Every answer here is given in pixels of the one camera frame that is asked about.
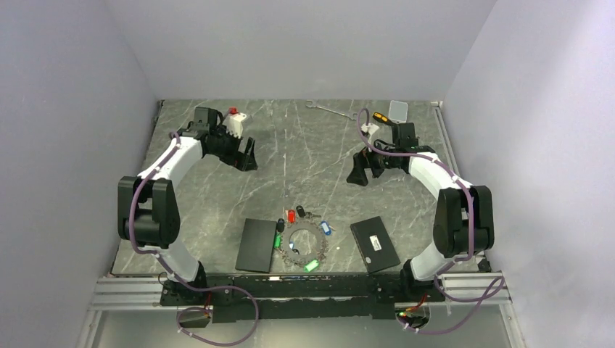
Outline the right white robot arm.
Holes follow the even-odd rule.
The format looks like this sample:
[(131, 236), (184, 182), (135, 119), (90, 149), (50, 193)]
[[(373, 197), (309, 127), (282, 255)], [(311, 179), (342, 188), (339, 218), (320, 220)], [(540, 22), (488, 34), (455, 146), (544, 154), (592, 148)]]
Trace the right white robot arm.
[(392, 142), (388, 143), (372, 139), (377, 125), (359, 127), (365, 147), (353, 154), (347, 182), (367, 186), (368, 171), (378, 178), (387, 169), (398, 169), (420, 181), (436, 199), (432, 242), (419, 256), (407, 260), (400, 272), (400, 293), (416, 301), (438, 272), (493, 247), (492, 192), (460, 178), (435, 150), (420, 145), (412, 123), (393, 123), (391, 128)]

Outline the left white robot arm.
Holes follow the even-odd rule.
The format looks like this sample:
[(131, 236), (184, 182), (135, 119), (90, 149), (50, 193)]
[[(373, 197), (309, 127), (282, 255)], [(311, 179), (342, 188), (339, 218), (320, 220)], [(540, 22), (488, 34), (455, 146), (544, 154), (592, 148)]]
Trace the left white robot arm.
[(158, 261), (180, 295), (192, 305), (208, 295), (205, 269), (179, 237), (181, 217), (175, 188), (207, 155), (242, 172), (257, 169), (255, 140), (244, 138), (250, 116), (235, 107), (226, 112), (196, 107), (187, 126), (170, 133), (167, 149), (136, 176), (117, 186), (117, 232), (136, 254)]

